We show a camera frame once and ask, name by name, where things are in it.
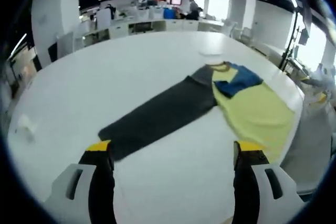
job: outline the office desk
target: office desk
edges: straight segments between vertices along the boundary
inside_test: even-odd
[[[284,49],[280,49],[269,44],[260,43],[258,41],[253,42],[253,47],[266,55],[268,60],[274,65],[280,65],[282,60],[282,54],[285,52]]]
[[[200,52],[222,54],[225,60],[245,65],[260,75],[295,111],[296,121],[288,136],[289,147],[299,123],[302,95],[288,77],[257,52],[220,33],[164,32],[127,36],[92,45],[57,60],[42,69],[24,91],[13,113],[8,143],[30,192],[38,200],[45,200],[53,180],[69,164],[77,163],[89,145],[99,141],[100,129],[203,66],[207,59]],[[22,115],[33,125],[32,142],[27,141],[25,132],[20,129],[15,132]],[[195,213],[206,214],[204,209],[213,208],[214,221],[211,222],[224,222],[223,218],[234,213],[235,140],[234,132],[215,107],[206,116],[117,163],[114,190],[117,218],[131,221],[127,219],[125,211],[129,208],[125,204],[142,207],[144,212],[153,211],[138,200],[125,202],[121,195],[123,185],[128,200],[141,199],[142,193],[154,199],[158,192],[155,185],[161,185],[168,192],[178,189],[172,195],[179,202],[176,199],[166,202],[176,206],[184,204],[182,210],[187,206],[184,213],[178,213],[183,218],[197,217]],[[145,167],[144,173],[139,167]],[[168,177],[174,179],[166,180],[167,183],[161,181]],[[153,185],[150,190],[153,194],[143,188],[135,190],[135,194],[127,191],[134,179],[138,179],[139,187],[145,183]],[[182,197],[177,196],[178,192],[184,193]],[[198,205],[200,198],[206,206]],[[176,214],[174,209],[165,213],[172,217]],[[159,223],[171,220],[165,215],[161,218]]]
[[[83,47],[91,46],[94,44],[91,36],[101,33],[109,34],[109,39],[116,39],[121,37],[126,37],[130,35],[135,35],[138,33],[133,33],[131,27],[139,23],[151,23],[152,31],[150,32],[160,32],[160,31],[220,31],[223,26],[223,22],[216,20],[186,20],[186,19],[117,19],[111,21],[111,26],[89,31],[87,33],[75,33],[73,37],[74,51],[80,50]]]

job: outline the computer monitor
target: computer monitor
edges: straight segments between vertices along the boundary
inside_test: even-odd
[[[139,7],[140,7],[140,8],[147,7],[147,2],[145,2],[145,3],[140,3]]]
[[[48,53],[52,62],[57,60],[57,42],[48,48]]]
[[[302,16],[303,16],[303,23],[305,24],[306,28],[306,35],[308,38],[310,37],[310,28],[311,28],[311,23],[312,23],[312,13],[310,9],[310,5],[308,3],[308,0],[302,0]]]
[[[158,5],[158,1],[157,0],[147,0],[147,5],[148,6]]]
[[[38,72],[38,71],[40,71],[40,70],[42,69],[40,60],[38,59],[38,56],[37,56],[37,55],[33,58],[33,63],[34,63],[36,72]]]
[[[309,39],[308,30],[304,28],[301,32],[299,44],[305,46],[308,42],[308,39]]]
[[[181,5],[182,4],[182,0],[170,0],[170,4],[171,5]]]

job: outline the white table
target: white table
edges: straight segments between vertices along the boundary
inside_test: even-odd
[[[201,67],[207,59],[200,52],[221,53],[225,60],[245,65],[287,103],[296,117],[288,136],[289,148],[299,123],[303,94],[259,53],[219,33],[128,36],[57,60],[42,69],[23,93],[13,113],[8,143],[30,192],[44,201],[53,180],[69,164],[77,163],[90,144],[99,141],[100,129]],[[18,129],[22,115],[33,125],[33,142]],[[142,222],[137,223],[178,223],[168,218],[171,215],[183,223],[196,223],[199,215],[202,223],[220,223],[231,217],[234,140],[237,137],[219,109],[213,108],[206,116],[117,163],[114,207],[118,223],[132,222],[129,218],[137,216],[139,209],[143,215]],[[148,204],[135,200],[143,197]],[[166,211],[160,208],[153,216],[153,209],[148,207],[154,205]],[[174,205],[183,205],[183,211]],[[212,212],[202,212],[202,208]]]
[[[258,41],[254,41],[253,47],[264,53],[268,57],[269,61],[271,61],[274,65],[280,65],[282,54],[285,52],[284,49],[280,49],[266,43],[260,43]]]
[[[200,19],[199,22],[209,24],[209,25],[217,25],[217,26],[223,26],[224,25],[224,23],[222,21],[219,21],[219,20]]]

